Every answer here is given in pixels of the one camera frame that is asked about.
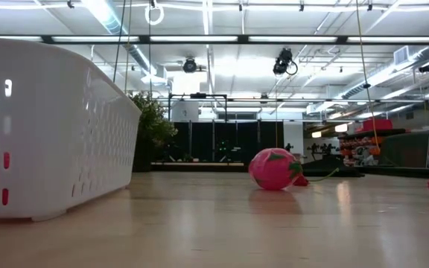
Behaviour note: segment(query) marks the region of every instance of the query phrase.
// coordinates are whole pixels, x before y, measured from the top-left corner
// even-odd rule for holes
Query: air duct
[[[377,86],[395,76],[407,68],[417,68],[429,61],[429,47],[420,49],[419,47],[405,46],[394,53],[395,59],[371,71],[367,75],[370,86]],[[350,83],[346,90],[340,94],[343,99],[348,99],[353,95],[365,90],[363,78]]]
[[[120,19],[114,11],[112,0],[81,0],[94,17],[103,25],[103,27],[113,35],[119,35],[120,32],[128,34]],[[150,64],[145,55],[136,45],[123,45],[127,52],[139,64],[142,71],[146,74],[157,74],[156,68]]]

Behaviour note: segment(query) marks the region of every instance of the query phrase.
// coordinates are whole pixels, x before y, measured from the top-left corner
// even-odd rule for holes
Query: white ceiling
[[[33,6],[37,1],[13,0],[0,1],[1,7],[7,6]],[[66,1],[39,0],[42,4],[65,4]],[[115,5],[122,5],[123,0],[114,0]],[[202,7],[202,0],[158,0],[159,4],[177,4],[185,7]],[[389,7],[394,0],[373,0],[376,7]],[[38,10],[5,10],[0,8],[0,34],[107,34],[104,27],[79,1],[74,1],[75,9],[68,7],[38,9]],[[148,0],[133,1],[134,4],[147,4]],[[214,11],[212,17],[211,34],[241,34],[242,13],[239,12],[239,0],[213,0],[214,8],[233,7],[230,11]],[[257,10],[245,10],[245,34],[313,34],[327,12],[297,12],[288,10],[288,5],[299,4],[299,1],[289,0],[243,0],[245,7],[255,7],[260,4],[284,4],[281,10],[270,10],[270,7]],[[335,0],[305,0],[306,5],[334,6]],[[355,6],[355,0],[340,0],[340,6]],[[429,0],[403,0],[399,9],[415,5],[421,7],[429,4]],[[122,7],[117,7],[119,16]],[[383,12],[373,10],[361,11],[360,20],[364,30],[374,25],[381,18]],[[124,18],[127,21],[129,8]],[[165,18],[158,25],[149,27],[145,21],[144,7],[132,8],[131,34],[204,34],[203,12],[199,10],[180,10],[165,8]],[[358,34],[358,24],[355,12],[332,13],[320,28],[318,34]],[[429,11],[422,12],[392,12],[382,19],[368,34],[377,35],[429,35]],[[91,49],[87,45],[64,45],[66,49],[75,51],[87,58],[91,58]],[[186,57],[194,57],[198,64],[207,64],[207,51],[205,45],[140,45],[143,53],[153,63],[166,66],[178,66]],[[278,78],[272,73],[275,57],[283,48],[282,45],[213,45],[215,88],[217,93],[226,93],[233,96],[255,96],[261,92],[271,92]],[[301,45],[291,45],[293,53],[302,49]],[[353,80],[362,77],[362,64],[360,47],[349,46],[332,48],[332,51],[342,51],[325,71],[321,68],[331,60],[332,54],[328,51],[332,47],[326,45],[309,45],[298,58],[299,74],[289,81],[280,83],[274,92],[281,92],[279,96],[286,98],[297,93],[296,97],[325,97],[327,85],[345,86]],[[368,70],[376,68],[393,58],[397,46],[365,46],[365,61]],[[113,76],[113,66],[116,61],[116,45],[97,45],[93,61],[110,77]],[[124,87],[126,53],[120,50],[118,58],[117,84]],[[129,57],[129,65],[136,63]],[[305,82],[310,76],[317,76],[308,85]],[[137,68],[128,71],[129,90],[146,90],[147,86],[141,81],[141,73]],[[400,89],[404,84],[411,83],[406,77],[391,82],[388,86]],[[165,88],[156,88],[162,94]]]

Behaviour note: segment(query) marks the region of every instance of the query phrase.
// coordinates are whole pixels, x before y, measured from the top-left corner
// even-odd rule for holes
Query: black curtain
[[[173,143],[170,148],[170,156],[176,161],[184,159],[185,155],[189,154],[190,149],[190,129],[189,123],[180,122],[174,123],[178,133],[173,137]]]
[[[260,122],[261,150],[266,148],[284,148],[284,124],[282,122]]]
[[[236,146],[236,124],[235,123],[214,123],[215,136],[215,154],[214,161],[219,162],[225,155],[225,152],[220,152],[218,148],[221,142],[224,141],[228,150]]]
[[[191,156],[200,162],[212,162],[213,123],[191,123]]]
[[[238,145],[241,147],[242,162],[249,164],[261,148],[258,143],[258,122],[238,123]]]

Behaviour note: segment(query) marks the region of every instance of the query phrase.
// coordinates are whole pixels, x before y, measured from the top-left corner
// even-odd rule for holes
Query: ceiling
[[[123,0],[110,0],[119,18],[123,13]],[[203,2],[208,5],[207,20],[203,19]],[[355,0],[158,0],[165,16],[158,25],[149,25],[145,19],[148,0],[132,0],[125,8],[125,28],[132,35],[182,34],[273,34],[273,35],[358,35]],[[360,25],[365,35],[424,36],[429,35],[429,0],[359,0],[361,7],[372,3],[372,11],[359,12]],[[107,34],[102,24],[81,1],[12,0],[0,1],[0,34],[36,35],[101,35]],[[299,12],[300,4],[305,5]],[[153,11],[153,19],[158,16]],[[91,59],[108,76],[114,73],[117,61],[116,83],[124,88],[127,76],[128,91],[150,90],[141,82],[141,69],[128,57],[124,49],[116,59],[117,45],[96,45],[91,53],[89,45],[61,45]],[[271,98],[332,98],[329,90],[342,89],[363,77],[362,54],[359,45],[140,45],[142,53],[157,65],[168,70],[172,79],[181,73],[186,57],[193,57],[198,65],[208,65],[208,52],[212,61],[213,92],[235,98],[258,98],[267,93]],[[289,47],[296,56],[299,72],[296,76],[276,77],[273,74],[275,58],[283,47]],[[393,60],[393,52],[400,46],[365,45],[363,54],[366,71],[372,71]],[[426,79],[429,74],[415,78]],[[372,88],[391,92],[413,83],[413,71],[386,80]],[[152,86],[157,94],[168,95],[166,86]],[[201,92],[209,92],[208,83],[200,85]],[[384,93],[376,95],[381,98]],[[286,103],[284,107],[306,107],[307,103]]]

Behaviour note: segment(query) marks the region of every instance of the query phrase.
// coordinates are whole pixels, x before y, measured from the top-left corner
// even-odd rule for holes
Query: potted plant
[[[140,92],[132,98],[133,103],[142,111],[139,119],[139,131],[135,148],[133,171],[148,172],[157,148],[177,134],[174,125],[164,117],[166,109],[150,93]]]

